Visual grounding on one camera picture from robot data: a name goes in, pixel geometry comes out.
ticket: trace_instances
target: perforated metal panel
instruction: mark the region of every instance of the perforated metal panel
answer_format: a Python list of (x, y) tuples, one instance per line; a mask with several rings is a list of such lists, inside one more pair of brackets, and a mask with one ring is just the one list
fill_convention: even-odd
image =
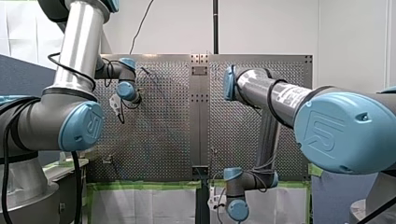
[[(143, 101), (135, 110), (124, 107), (125, 124), (120, 124), (108, 104), (118, 81), (113, 80), (109, 88), (104, 81), (98, 82), (95, 94), (106, 120), (88, 172), (89, 180), (190, 180), (189, 56), (134, 58), (138, 68), (136, 86)], [(148, 69), (150, 75), (140, 67)], [(103, 163), (109, 155), (113, 162)]]
[[(224, 167), (251, 169), (259, 144), (260, 116), (249, 106), (225, 102), (222, 94), (223, 75), (227, 66), (269, 68), (289, 83), (311, 88), (312, 59), (309, 56), (211, 56), (210, 57), (210, 121), (208, 147), (211, 174)], [(307, 160), (297, 148), (294, 134), (281, 129), (276, 170), (282, 180), (307, 178)]]
[[(111, 60), (121, 57), (130, 55), (107, 56)], [(203, 64), (209, 68), (207, 76), (191, 74), (196, 64), (192, 65), (190, 55), (133, 58), (137, 61), (136, 85), (141, 88), (143, 102), (136, 110), (124, 110), (125, 124), (120, 124), (108, 104), (118, 81), (114, 80), (109, 88), (105, 88), (104, 81), (98, 82), (95, 94), (105, 110), (106, 121), (89, 165), (90, 182), (191, 180), (193, 162), (211, 165), (212, 174), (230, 166), (251, 168), (259, 142), (260, 118), (248, 106), (223, 100), (225, 68), (232, 63), (267, 67), (290, 83), (310, 87), (312, 82), (311, 59), (305, 56), (210, 55), (208, 63)], [(151, 75), (142, 72), (142, 66)], [(104, 162), (110, 155), (113, 162)], [(277, 155), (276, 169), (283, 180), (304, 179), (307, 162), (291, 131), (282, 129)]]

